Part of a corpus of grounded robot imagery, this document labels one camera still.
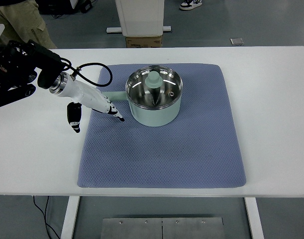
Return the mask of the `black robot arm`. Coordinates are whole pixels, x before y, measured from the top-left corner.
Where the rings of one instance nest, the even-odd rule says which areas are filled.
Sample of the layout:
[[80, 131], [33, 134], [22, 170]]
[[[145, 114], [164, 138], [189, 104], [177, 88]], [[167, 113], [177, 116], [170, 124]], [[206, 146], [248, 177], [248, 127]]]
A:
[[33, 40], [0, 44], [0, 107], [31, 96], [38, 86], [48, 89], [70, 64]]

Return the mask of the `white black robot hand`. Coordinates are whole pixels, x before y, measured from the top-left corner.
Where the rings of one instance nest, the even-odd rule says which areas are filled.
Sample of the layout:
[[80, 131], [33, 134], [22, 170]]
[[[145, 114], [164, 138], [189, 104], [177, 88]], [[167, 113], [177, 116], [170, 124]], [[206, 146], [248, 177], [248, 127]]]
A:
[[69, 125], [76, 133], [80, 132], [82, 106], [99, 113], [112, 115], [124, 121], [123, 116], [114, 104], [100, 90], [78, 80], [74, 80], [72, 76], [67, 73], [62, 72], [50, 87], [49, 91], [58, 97], [69, 97], [72, 99], [72, 102], [67, 106], [67, 119]]

